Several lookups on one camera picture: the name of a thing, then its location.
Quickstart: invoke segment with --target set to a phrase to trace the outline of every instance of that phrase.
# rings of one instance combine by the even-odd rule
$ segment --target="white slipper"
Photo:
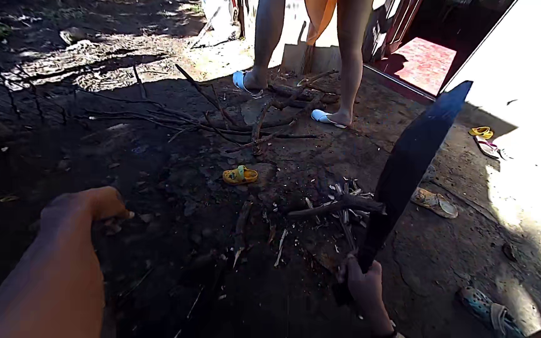
[[[250,94],[251,96],[254,96],[255,99],[258,99],[259,97],[262,97],[263,90],[260,90],[257,94],[252,93],[251,91],[247,90],[244,86],[244,77],[245,73],[241,70],[236,71],[233,73],[233,84],[235,87],[245,91],[246,93]]]
[[[312,114],[310,114],[310,117],[312,117],[312,119],[314,121],[318,121],[320,123],[329,123],[330,125],[334,125],[338,128],[347,128],[347,126],[344,126],[344,125],[340,125],[339,123],[336,123],[336,122],[333,122],[331,121],[327,116],[328,115],[331,115],[329,114],[328,112],[324,112],[322,110],[319,110],[319,109],[315,109],[312,111]]]

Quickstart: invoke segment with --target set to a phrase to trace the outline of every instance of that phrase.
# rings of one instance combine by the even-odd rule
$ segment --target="doorway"
[[[372,66],[437,96],[514,0],[401,0]]]

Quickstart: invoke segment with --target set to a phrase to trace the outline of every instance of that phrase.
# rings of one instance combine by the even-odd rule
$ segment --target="red carpet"
[[[374,66],[437,95],[455,55],[455,50],[416,37]]]

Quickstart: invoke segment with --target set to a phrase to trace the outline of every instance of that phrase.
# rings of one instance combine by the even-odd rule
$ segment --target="hand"
[[[88,201],[94,221],[107,218],[133,218],[135,213],[124,206],[122,196],[116,188],[101,187],[76,193]]]
[[[101,187],[57,196],[41,211],[41,221],[63,218],[77,211],[88,212],[94,221],[135,216],[134,212],[126,209],[116,188]]]
[[[363,274],[355,255],[356,252],[353,251],[343,260],[337,280],[343,283],[348,276],[348,289],[356,304],[371,322],[373,334],[389,335],[394,328],[383,303],[381,265],[375,260],[367,273]]]

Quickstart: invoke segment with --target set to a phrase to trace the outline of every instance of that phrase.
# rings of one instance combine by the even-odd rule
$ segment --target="pile of sticks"
[[[324,102],[333,103],[337,101],[335,98],[336,97],[338,98],[338,96],[332,93],[324,92],[324,91],[319,91],[319,93],[316,94],[312,99],[310,95],[303,95],[304,90],[308,88],[309,86],[311,86],[314,81],[317,81],[320,78],[328,76],[330,74],[337,73],[336,70],[331,70],[329,72],[319,74],[311,79],[305,79],[301,81],[300,84],[298,84],[298,88],[291,88],[287,86],[271,87],[270,90],[275,93],[275,96],[273,97],[273,99],[271,99],[264,105],[258,119],[256,120],[256,123],[253,126],[243,126],[243,125],[239,125],[235,121],[235,119],[231,117],[227,113],[227,111],[221,106],[221,104],[219,103],[218,95],[216,94],[216,90],[213,85],[208,85],[208,87],[212,89],[212,93],[214,94],[214,95],[210,95],[210,93],[207,93],[204,90],[202,85],[200,85],[198,82],[193,80],[191,75],[189,75],[189,73],[187,73],[183,68],[181,68],[181,66],[177,64],[175,66],[179,70],[179,72],[181,72],[184,75],[187,81],[221,113],[223,121],[224,121],[224,125],[220,125],[219,123],[213,123],[209,118],[209,111],[203,114],[205,120],[202,121],[202,120],[196,119],[191,114],[166,108],[162,104],[148,99],[147,92],[145,88],[143,88],[143,83],[140,81],[139,75],[137,75],[136,72],[135,72],[135,76],[137,77],[137,83],[141,86],[141,100],[118,99],[115,97],[104,96],[102,94],[98,94],[94,92],[89,92],[89,91],[84,91],[84,90],[81,90],[81,91],[84,91],[91,95],[101,96],[110,100],[117,100],[117,101],[125,102],[125,103],[152,104],[157,108],[157,110],[147,110],[147,112],[134,112],[134,111],[104,112],[104,111],[85,110],[87,113],[89,113],[89,116],[84,116],[83,118],[89,118],[90,120],[137,119],[137,120],[150,121],[156,125],[166,127],[169,129],[174,129],[177,131],[169,139],[168,142],[172,142],[180,134],[186,131],[205,130],[209,132],[215,132],[223,139],[236,144],[236,147],[226,149],[225,152],[232,153],[232,152],[236,152],[242,149],[252,147],[254,150],[254,154],[260,155],[262,152],[261,145],[265,142],[270,141],[273,138],[320,138],[320,135],[294,135],[294,134],[289,134],[289,131],[293,129],[293,127],[296,125],[298,117],[302,115],[309,115],[314,109],[322,109],[325,106],[323,104]],[[287,100],[280,102],[279,100],[276,99],[276,96],[286,96],[286,93],[290,95]],[[298,99],[304,99],[304,100],[310,100],[310,101],[306,102],[305,104],[302,104],[303,102],[298,101]],[[291,119],[274,121],[270,123],[264,122],[266,113],[269,111],[271,107],[275,107],[278,110],[283,110],[287,106],[296,106],[298,108],[301,108],[301,111],[299,111],[296,114],[296,116],[294,116]],[[262,129],[281,127],[281,126],[283,126],[283,128],[281,128],[278,131],[274,131],[274,132],[262,131]],[[234,136],[250,136],[250,141],[244,142],[244,141],[236,140],[235,138],[232,137],[233,135]]]

